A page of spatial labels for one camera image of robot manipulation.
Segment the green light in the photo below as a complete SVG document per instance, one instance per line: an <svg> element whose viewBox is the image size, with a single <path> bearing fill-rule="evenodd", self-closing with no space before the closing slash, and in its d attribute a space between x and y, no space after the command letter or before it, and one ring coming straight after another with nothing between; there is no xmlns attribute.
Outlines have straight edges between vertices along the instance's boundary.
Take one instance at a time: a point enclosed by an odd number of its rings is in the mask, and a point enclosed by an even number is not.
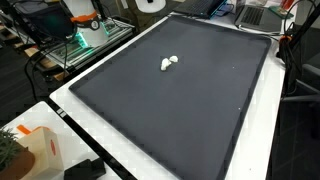
<svg viewBox="0 0 320 180"><path fill-rule="evenodd" d="M100 23L101 24L101 26L103 27L103 29L104 29L104 32L106 32L106 34L109 36L109 32L107 31L107 29L106 29L106 27L104 26L104 24L103 23Z"/></svg>
<svg viewBox="0 0 320 180"><path fill-rule="evenodd" d="M87 41L83 38L82 33L78 32L78 33L76 34L76 38L78 39L78 42L79 42L79 44L80 44L80 46L81 46L82 48L87 48L87 47L89 47Z"/></svg>

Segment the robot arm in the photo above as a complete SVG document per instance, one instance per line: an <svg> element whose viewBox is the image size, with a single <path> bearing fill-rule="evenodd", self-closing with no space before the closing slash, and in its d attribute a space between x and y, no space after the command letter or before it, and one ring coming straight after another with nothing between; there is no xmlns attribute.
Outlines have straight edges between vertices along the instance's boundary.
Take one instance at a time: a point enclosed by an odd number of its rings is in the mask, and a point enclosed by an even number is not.
<svg viewBox="0 0 320 180"><path fill-rule="evenodd" d="M64 0L73 15L71 21L78 26L78 34L87 47L97 47L108 41L103 23L100 22L91 0Z"/></svg>

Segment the bottle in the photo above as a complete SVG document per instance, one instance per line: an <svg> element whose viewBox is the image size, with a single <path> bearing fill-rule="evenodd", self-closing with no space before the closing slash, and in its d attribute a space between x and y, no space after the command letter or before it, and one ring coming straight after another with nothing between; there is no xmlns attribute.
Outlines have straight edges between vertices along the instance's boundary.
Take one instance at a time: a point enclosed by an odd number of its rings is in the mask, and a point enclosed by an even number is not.
<svg viewBox="0 0 320 180"><path fill-rule="evenodd" d="M285 10L288 10L291 7L293 1L294 0L283 0L281 3L281 7Z"/></svg>

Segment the computer monitor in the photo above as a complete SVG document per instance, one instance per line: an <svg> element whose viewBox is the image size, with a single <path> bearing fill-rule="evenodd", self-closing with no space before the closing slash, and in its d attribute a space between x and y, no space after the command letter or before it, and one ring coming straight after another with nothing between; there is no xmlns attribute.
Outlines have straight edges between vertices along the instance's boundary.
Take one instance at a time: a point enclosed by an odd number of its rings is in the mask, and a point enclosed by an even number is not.
<svg viewBox="0 0 320 180"><path fill-rule="evenodd" d="M20 2L15 9L42 41L65 41L74 32L74 24L60 3Z"/></svg>

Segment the black cable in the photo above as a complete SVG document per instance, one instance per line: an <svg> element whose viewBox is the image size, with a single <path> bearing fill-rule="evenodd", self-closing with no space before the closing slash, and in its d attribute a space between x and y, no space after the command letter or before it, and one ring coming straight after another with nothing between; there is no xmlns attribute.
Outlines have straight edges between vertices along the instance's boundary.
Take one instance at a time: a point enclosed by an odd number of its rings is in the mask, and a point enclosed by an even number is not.
<svg viewBox="0 0 320 180"><path fill-rule="evenodd" d="M63 10L65 11L65 13L68 14L69 12L66 10L66 8L65 8L64 5L61 3L61 1L60 1L60 5L62 6L62 8L63 8ZM67 57L68 57L68 55L67 55L67 53L68 53L68 52L67 52L67 44L70 43L70 42L74 39L75 35L77 34L77 25L76 25L75 23L74 23L74 27L73 27L73 28L74 28L73 34L72 34L72 37L71 37L69 40L63 40L63 39L61 39L61 38L59 38L59 37L55 37L55 38L57 38L58 40L60 40L60 41L55 41L55 43L62 42L62 43L65 44L65 47L66 47L65 62L64 62L64 67L63 67L63 73L64 73L63 80L64 80L64 78L65 78L66 62L67 62ZM33 65L33 68L32 68L32 78L33 78L33 81L35 82L34 84L35 84L40 90L42 90L42 91L44 91L44 90L38 85L38 83L37 83L37 81L36 81L36 79L35 79L35 77L34 77L35 67L36 67L36 65L43 59L43 57L47 56L48 54L52 53L53 51L57 50L58 48L60 48L59 45L58 45L56 48L51 49L51 50L50 50L49 52L47 52L46 54L42 55L38 60L35 61L34 65Z"/></svg>
<svg viewBox="0 0 320 180"><path fill-rule="evenodd" d="M135 29L135 27L131 27L131 26L120 26L120 25L119 25L118 23L116 23L116 22L114 21L114 19L112 18L112 15L111 15L111 12L110 12L108 6L102 4L102 3L99 2L99 1L96 1L96 2L99 3L101 6L103 6L105 9L107 9L110 19L112 20L112 22L113 22L117 27L119 27L119 28L131 28L131 29Z"/></svg>
<svg viewBox="0 0 320 180"><path fill-rule="evenodd" d="M287 12L287 15L286 15L286 17L285 17L285 19L284 19L283 32L284 32L285 35L288 35L288 34L287 34L286 27L287 27L287 19L288 19L288 17L289 17L289 14L290 14L290 12L292 11L293 7L296 6L298 3L302 2L302 1L309 1L310 3L312 3L313 7L316 8L316 4L315 4L315 2L312 1L312 0L299 0L299 1L295 2L295 3L291 6L291 8L289 9L289 11Z"/></svg>
<svg viewBox="0 0 320 180"><path fill-rule="evenodd" d="M34 88L34 84L33 84L33 81L31 80L31 77L28 73L28 65L30 64L30 62L32 61L33 58L36 58L36 56L38 56L40 53L41 53L42 49L39 50L39 52L33 54L29 59L28 61L26 62L26 64L24 65L24 73L25 75L27 76L27 79L31 85L31 90L32 90L32 95L33 95L33 98L36 102L38 102L38 99L37 99L37 95L36 95L36 91L35 91L35 88Z"/></svg>
<svg viewBox="0 0 320 180"><path fill-rule="evenodd" d="M297 87L295 87L292 92L288 92L288 90L292 87L293 83L295 83L294 85L297 86L296 81L292 81L292 78L291 78L291 76L295 72L294 69L296 69L299 74L302 74L301 41L299 42L300 43L300 64L298 65L294 56L293 56L293 53L292 53L293 50L290 48L290 45L289 45L289 42L291 40L290 39L291 35L289 34L289 29L292 26L293 28L292 28L291 34L295 34L294 23L291 23L290 26L286 29L287 19L288 19L288 16L289 16L291 10L294 8L294 6L296 6L298 3L302 2L302 1L309 1L312 4L312 6L310 7L309 12L308 12L308 17L311 14L312 8L314 8L314 9L316 8L316 4L312 0L299 0L291 6L291 8L289 9L289 11L287 12L287 15L285 17L284 26L283 26L285 36L284 36L284 39L281 40L281 42L279 44L280 45L279 50L281 51L280 57L286 66L285 81L284 81L284 85L285 85L284 97L286 97L288 94L294 93L297 88Z"/></svg>
<svg viewBox="0 0 320 180"><path fill-rule="evenodd" d="M66 15L69 16L70 11L68 11L68 9L62 4L62 1L63 1L63 0L59 1L59 2L60 2L60 5L61 5L63 11L66 13ZM46 3L45 1L18 1L18 2L15 2L14 4L16 4L16 3L21 3L21 2L44 2L44 3ZM19 11L18 9L16 9L16 10L20 13L21 16L23 16L23 13L22 13L21 11ZM74 36L75 36L76 33L77 33L77 25L76 25L76 23L73 23L73 25L74 25L74 31L73 31L73 34L72 34L72 38L71 38L71 39L73 39ZM35 26L35 25L33 25L33 28L34 28L36 31L38 31L39 33L44 34L44 35L46 35L46 36L48 36L48 37L53 38L53 39L51 40L51 43L55 43L55 42L65 43L66 41L69 41L68 39L65 40L65 39L62 39L62 38L60 38L60 37L54 36L54 35L52 35L49 31L48 31L48 32L44 32L43 30L37 28L37 26Z"/></svg>
<svg viewBox="0 0 320 180"><path fill-rule="evenodd" d="M36 69L36 65L41 61L43 60L44 57L46 57L48 54L52 53L53 51L57 50L58 48L60 48L60 46L57 46L53 49L51 49L50 51L46 52L45 54L41 54L39 58L37 58L37 60L34 61L34 64L32 66L32 70L31 70L31 73L32 73L32 80L34 82L34 84L43 92L46 92L45 90L43 90L40 85L37 83L36 79L35 79L35 76L34 76L34 72L35 72L35 69Z"/></svg>

